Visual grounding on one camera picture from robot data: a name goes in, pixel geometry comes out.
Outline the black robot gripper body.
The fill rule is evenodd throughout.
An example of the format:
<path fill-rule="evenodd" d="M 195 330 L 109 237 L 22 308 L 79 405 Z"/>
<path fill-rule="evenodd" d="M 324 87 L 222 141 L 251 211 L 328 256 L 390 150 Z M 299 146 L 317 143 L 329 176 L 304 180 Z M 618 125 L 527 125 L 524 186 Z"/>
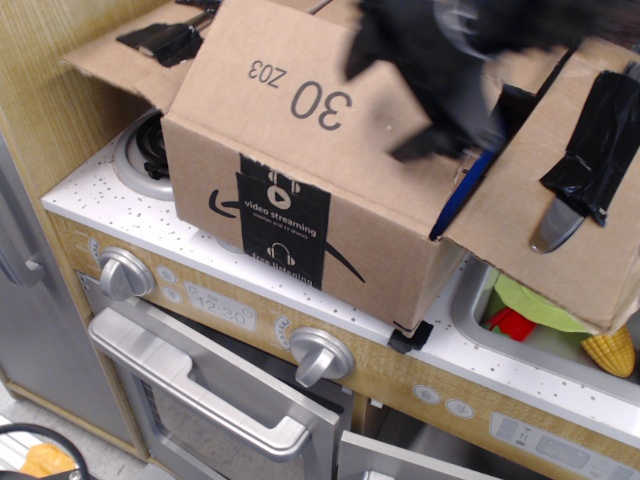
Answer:
<path fill-rule="evenodd" d="M 363 1 L 348 54 L 353 79 L 376 61 L 393 64 L 431 124 L 396 146 L 399 161 L 505 139 L 485 100 L 485 65 L 505 51 L 572 47 L 595 30 L 592 1 Z"/>

